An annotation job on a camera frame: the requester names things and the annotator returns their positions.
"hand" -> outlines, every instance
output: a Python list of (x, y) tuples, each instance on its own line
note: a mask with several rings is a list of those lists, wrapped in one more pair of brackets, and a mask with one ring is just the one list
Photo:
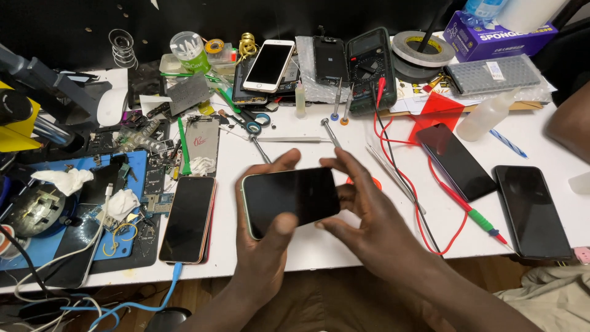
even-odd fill
[(322, 158), (320, 164), (347, 174), (355, 183), (338, 186), (340, 208), (360, 217), (356, 229), (338, 218), (326, 218), (316, 227), (340, 239), (376, 276), (386, 281), (414, 278), (420, 262), (432, 259), (408, 229), (403, 218), (371, 175), (350, 153), (336, 148), (337, 158)]
[(280, 172), (295, 169), (301, 159), (297, 149), (280, 156), (272, 164), (250, 167), (235, 183), (235, 200), (238, 207), (236, 250), (238, 264), (230, 285), (241, 297), (251, 301), (256, 310), (269, 302), (283, 282), (287, 263), (287, 246), (293, 237), (299, 220), (293, 213), (279, 214), (260, 241), (254, 240), (246, 224), (244, 202), (241, 194), (242, 179), (252, 174)]

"blue pen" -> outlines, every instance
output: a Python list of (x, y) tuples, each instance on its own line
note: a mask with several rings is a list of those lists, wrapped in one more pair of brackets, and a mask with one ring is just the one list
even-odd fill
[(525, 154), (524, 151), (522, 151), (519, 147), (517, 147), (516, 145), (514, 145), (512, 142), (510, 142), (506, 137), (502, 136), (496, 130), (494, 130), (494, 129), (490, 130), (490, 134), (494, 135), (497, 139), (501, 140), (502, 143), (506, 144), (507, 147), (509, 147), (510, 149), (512, 149), (512, 151), (516, 152), (521, 157), (526, 158), (526, 159), (529, 159), (529, 157)]

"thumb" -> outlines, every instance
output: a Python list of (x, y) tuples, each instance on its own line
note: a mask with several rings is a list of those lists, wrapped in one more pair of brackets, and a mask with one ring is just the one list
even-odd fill
[(362, 231), (345, 223), (339, 218), (326, 218), (316, 223), (319, 229), (325, 229), (342, 241), (350, 250), (358, 247)]
[(283, 212), (276, 216), (273, 223), (267, 230), (266, 235), (258, 243), (259, 250), (264, 255), (271, 255), (280, 257), (287, 249), (295, 227), (299, 224), (299, 219), (295, 214), (290, 212)]

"white iphone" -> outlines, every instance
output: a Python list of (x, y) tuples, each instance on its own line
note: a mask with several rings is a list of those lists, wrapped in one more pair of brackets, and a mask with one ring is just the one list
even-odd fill
[(276, 92), (291, 59), (293, 48), (295, 42), (292, 40), (265, 40), (244, 81), (244, 89)]

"white tissue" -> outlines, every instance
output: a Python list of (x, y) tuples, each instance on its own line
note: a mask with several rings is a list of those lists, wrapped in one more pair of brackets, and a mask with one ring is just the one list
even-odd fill
[(191, 165), (191, 172), (200, 176), (204, 176), (207, 174), (208, 169), (215, 167), (215, 161), (205, 157), (196, 157), (189, 164)]
[(94, 174), (87, 170), (72, 168), (64, 171), (39, 171), (31, 175), (32, 178), (53, 183), (59, 191), (69, 196), (82, 188), (86, 181), (94, 179)]
[(133, 190), (127, 189), (123, 191), (120, 189), (109, 200), (107, 206), (107, 214), (117, 221), (121, 221), (127, 217), (131, 210), (139, 206), (139, 199), (133, 193)]

